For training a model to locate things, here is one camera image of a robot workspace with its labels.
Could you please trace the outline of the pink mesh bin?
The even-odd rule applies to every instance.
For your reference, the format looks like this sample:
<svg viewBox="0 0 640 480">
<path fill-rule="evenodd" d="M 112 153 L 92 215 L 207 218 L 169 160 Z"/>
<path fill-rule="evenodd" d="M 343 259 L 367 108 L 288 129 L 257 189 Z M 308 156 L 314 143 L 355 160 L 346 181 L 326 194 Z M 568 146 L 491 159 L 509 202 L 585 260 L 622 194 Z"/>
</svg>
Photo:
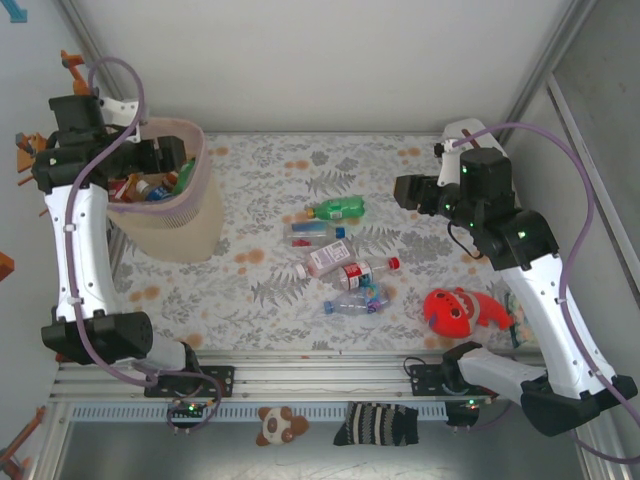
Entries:
<svg viewBox="0 0 640 480">
<path fill-rule="evenodd" d="M 195 160 L 189 182 L 164 201 L 111 203 L 107 215 L 146 255 L 161 261 L 195 263 L 214 252 L 224 223 L 224 206 L 203 130 L 182 119 L 152 117 L 141 127 L 144 139 L 173 135 Z"/>
</svg>

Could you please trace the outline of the green bottle yellow cap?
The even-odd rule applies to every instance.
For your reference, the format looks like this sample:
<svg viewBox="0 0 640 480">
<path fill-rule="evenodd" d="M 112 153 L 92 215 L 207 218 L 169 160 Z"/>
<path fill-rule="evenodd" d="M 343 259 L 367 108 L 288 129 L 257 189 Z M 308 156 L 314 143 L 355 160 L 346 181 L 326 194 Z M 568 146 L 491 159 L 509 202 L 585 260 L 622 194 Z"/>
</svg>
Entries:
<svg viewBox="0 0 640 480">
<path fill-rule="evenodd" d="M 350 196 L 332 199 L 306 210 L 309 219 L 324 221 L 359 218 L 365 213 L 364 200 L 361 196 Z"/>
</svg>

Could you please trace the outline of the red shark plush toy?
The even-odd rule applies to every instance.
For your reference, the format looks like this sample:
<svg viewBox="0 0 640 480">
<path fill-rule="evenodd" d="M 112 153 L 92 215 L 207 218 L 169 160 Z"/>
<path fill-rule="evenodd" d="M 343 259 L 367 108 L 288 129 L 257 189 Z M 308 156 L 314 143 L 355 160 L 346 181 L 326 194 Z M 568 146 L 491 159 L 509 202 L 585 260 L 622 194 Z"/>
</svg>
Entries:
<svg viewBox="0 0 640 480">
<path fill-rule="evenodd" d="M 423 315 L 435 334 L 451 339 L 470 337 L 476 326 L 488 327 L 495 323 L 504 331 L 514 325 L 513 319 L 498 301 L 461 287 L 430 292 L 424 300 Z"/>
</svg>

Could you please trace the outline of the aluminium frame post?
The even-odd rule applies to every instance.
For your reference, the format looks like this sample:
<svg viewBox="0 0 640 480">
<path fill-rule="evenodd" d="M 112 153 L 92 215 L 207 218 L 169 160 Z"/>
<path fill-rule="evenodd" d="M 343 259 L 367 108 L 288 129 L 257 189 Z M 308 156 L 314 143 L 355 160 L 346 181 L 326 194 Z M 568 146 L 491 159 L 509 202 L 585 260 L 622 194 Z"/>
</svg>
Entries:
<svg viewBox="0 0 640 480">
<path fill-rule="evenodd" d="M 599 0 L 561 0 L 559 12 L 545 30 L 532 66 L 527 70 L 517 95 L 502 120 L 518 122 L 524 118 L 534 97 L 544 88 L 548 77 L 564 58 L 598 2 Z"/>
<path fill-rule="evenodd" d="M 80 53 L 92 67 L 97 60 L 111 56 L 99 35 L 94 32 L 93 22 L 88 16 L 88 6 L 81 0 L 51 0 L 66 29 L 75 40 Z M 117 100 L 132 100 L 137 97 L 135 84 L 129 72 L 113 62 L 97 67 L 95 81 L 100 91 Z"/>
</svg>

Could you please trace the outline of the bottle pink purple label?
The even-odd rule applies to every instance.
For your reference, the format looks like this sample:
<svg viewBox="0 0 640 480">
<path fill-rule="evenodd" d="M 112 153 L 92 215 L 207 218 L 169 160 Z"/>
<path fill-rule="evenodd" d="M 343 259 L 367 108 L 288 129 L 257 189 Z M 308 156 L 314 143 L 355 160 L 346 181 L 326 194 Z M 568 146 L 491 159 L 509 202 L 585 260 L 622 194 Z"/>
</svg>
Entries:
<svg viewBox="0 0 640 480">
<path fill-rule="evenodd" d="M 294 267 L 299 278 L 320 278 L 339 267 L 353 263 L 356 252 L 347 239 L 336 240 L 324 247 L 311 251 L 303 263 Z"/>
</svg>

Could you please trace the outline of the small circuit board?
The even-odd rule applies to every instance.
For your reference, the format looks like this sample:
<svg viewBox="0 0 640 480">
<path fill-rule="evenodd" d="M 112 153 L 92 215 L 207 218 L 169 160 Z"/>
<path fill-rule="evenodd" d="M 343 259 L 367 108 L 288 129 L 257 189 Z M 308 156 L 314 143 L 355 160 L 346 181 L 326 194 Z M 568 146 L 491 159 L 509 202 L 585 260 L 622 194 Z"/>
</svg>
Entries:
<svg viewBox="0 0 640 480">
<path fill-rule="evenodd" d="M 166 420 L 171 428 L 194 428 L 203 421 L 205 410 L 205 403 L 193 400 L 175 400 L 168 406 Z"/>
<path fill-rule="evenodd" d="M 446 401 L 445 410 L 447 415 L 446 424 L 454 428 L 473 427 L 480 414 L 479 403 L 475 400 Z"/>
</svg>

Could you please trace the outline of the floral tablecloth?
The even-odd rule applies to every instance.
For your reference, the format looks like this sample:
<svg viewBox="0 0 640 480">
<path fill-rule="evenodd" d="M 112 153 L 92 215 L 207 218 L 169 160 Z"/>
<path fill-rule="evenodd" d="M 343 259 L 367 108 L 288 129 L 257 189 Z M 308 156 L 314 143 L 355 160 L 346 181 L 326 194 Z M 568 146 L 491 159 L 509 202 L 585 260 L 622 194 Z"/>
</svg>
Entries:
<svg viewBox="0 0 640 480">
<path fill-rule="evenodd" d="M 128 245 L 115 275 L 122 301 L 146 312 L 164 337 L 205 350 L 426 350 L 452 341 L 434 334 L 422 305 L 435 288 L 462 287 L 504 305 L 510 292 L 487 260 L 469 256 L 469 236 L 446 221 L 399 208 L 396 177 L 434 174 L 431 136 L 212 135 L 213 174 L 224 203 L 221 238 L 203 263 L 162 262 Z M 395 256 L 381 313 L 326 315 L 339 293 L 326 279 L 301 279 L 304 253 L 284 227 L 325 200 L 359 195 L 365 213 L 343 225 L 361 257 Z M 509 330 L 481 327 L 474 339 L 511 349 Z"/>
</svg>

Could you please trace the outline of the clear bottle red cap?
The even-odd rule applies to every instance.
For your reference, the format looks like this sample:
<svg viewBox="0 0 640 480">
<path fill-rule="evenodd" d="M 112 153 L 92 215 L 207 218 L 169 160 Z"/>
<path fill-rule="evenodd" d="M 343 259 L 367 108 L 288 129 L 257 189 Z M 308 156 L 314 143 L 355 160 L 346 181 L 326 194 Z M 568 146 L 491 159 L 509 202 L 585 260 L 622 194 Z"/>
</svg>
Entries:
<svg viewBox="0 0 640 480">
<path fill-rule="evenodd" d="M 400 268 L 397 257 L 365 257 L 337 270 L 338 281 L 343 290 L 354 290 L 379 281 Z"/>
</svg>

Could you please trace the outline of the black white striped sock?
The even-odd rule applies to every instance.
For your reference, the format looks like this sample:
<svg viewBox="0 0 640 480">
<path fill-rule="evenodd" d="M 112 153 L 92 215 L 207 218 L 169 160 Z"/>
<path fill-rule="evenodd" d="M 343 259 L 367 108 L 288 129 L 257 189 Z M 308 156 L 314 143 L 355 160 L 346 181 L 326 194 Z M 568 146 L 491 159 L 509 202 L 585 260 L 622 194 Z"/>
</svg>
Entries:
<svg viewBox="0 0 640 480">
<path fill-rule="evenodd" d="M 398 404 L 350 402 L 334 446 L 409 446 L 419 443 L 418 411 Z"/>
</svg>

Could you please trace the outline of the pastel patterned cloth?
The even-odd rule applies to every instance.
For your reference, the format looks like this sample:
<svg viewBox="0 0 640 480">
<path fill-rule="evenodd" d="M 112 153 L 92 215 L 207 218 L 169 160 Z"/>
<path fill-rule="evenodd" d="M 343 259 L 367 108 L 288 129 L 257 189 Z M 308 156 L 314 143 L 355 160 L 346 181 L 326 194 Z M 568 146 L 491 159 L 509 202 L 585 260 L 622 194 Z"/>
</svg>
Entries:
<svg viewBox="0 0 640 480">
<path fill-rule="evenodd" d="M 535 335 L 515 295 L 512 292 L 506 292 L 503 300 L 505 310 L 512 320 L 512 325 L 509 327 L 512 346 L 514 348 L 536 346 Z"/>
</svg>

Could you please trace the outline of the brown white panda plush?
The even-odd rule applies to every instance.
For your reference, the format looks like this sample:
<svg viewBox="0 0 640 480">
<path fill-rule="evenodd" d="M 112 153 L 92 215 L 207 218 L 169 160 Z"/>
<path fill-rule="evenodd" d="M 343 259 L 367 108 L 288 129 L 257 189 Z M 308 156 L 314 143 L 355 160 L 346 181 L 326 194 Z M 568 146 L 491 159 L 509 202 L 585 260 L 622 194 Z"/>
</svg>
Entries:
<svg viewBox="0 0 640 480">
<path fill-rule="evenodd" d="M 261 407 L 258 409 L 261 431 L 256 445 L 286 445 L 309 430 L 309 422 L 304 416 L 296 416 L 289 407 Z"/>
</svg>

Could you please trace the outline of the orange curved wall model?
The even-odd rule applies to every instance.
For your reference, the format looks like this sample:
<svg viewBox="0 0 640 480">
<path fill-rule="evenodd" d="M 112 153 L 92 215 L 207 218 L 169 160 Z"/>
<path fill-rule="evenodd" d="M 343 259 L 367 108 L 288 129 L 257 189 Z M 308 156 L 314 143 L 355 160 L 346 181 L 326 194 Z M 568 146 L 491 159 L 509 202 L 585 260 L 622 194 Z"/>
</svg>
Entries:
<svg viewBox="0 0 640 480">
<path fill-rule="evenodd" d="M 25 135 L 18 133 L 15 136 L 16 153 L 16 171 L 18 174 L 27 174 L 26 177 L 20 178 L 17 182 L 18 186 L 23 186 L 27 182 L 34 179 L 30 174 L 34 164 L 36 154 L 46 149 L 47 138 L 40 133 Z"/>
</svg>

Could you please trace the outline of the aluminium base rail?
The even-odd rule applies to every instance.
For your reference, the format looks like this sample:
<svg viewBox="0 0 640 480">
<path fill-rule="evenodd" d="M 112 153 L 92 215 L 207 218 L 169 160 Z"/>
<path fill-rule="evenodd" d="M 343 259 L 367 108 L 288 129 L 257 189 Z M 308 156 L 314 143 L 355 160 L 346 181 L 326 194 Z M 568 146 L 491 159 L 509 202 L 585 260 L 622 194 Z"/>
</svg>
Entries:
<svg viewBox="0 0 640 480">
<path fill-rule="evenodd" d="M 398 401 L 412 398 L 404 359 L 438 364 L 435 351 L 215 351 L 200 350 L 203 366 L 235 368 L 231 401 Z M 51 387 L 53 402 L 142 401 L 143 389 L 97 366 L 63 363 Z"/>
</svg>

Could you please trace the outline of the white pink tissue box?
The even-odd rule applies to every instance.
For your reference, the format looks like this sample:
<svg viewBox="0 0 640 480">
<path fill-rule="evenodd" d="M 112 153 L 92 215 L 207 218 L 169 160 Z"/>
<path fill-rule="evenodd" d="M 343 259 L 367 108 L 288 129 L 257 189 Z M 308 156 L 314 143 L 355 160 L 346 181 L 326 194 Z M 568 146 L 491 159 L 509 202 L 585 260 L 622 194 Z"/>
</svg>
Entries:
<svg viewBox="0 0 640 480">
<path fill-rule="evenodd" d="M 485 128 L 486 126 L 476 118 L 458 120 L 456 122 L 448 124 L 444 128 L 440 142 L 444 143 L 447 140 L 463 139 L 477 133 L 480 130 L 484 130 Z M 507 156 L 503 147 L 498 143 L 498 141 L 491 133 L 479 136 L 474 140 L 453 149 L 452 154 L 454 154 L 455 158 L 458 159 L 462 152 L 474 148 L 495 148 L 499 150 L 503 156 Z"/>
</svg>

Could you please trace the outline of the clear bottle blue cap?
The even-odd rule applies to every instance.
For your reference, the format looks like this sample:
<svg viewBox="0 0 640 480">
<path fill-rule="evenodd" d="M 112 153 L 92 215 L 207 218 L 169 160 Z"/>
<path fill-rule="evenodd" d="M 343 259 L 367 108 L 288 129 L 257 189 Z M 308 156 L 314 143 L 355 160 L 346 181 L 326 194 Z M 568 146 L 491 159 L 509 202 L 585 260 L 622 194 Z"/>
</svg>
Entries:
<svg viewBox="0 0 640 480">
<path fill-rule="evenodd" d="M 283 241 L 293 248 L 320 248 L 345 238 L 345 229 L 327 222 L 291 223 L 284 227 Z"/>
</svg>

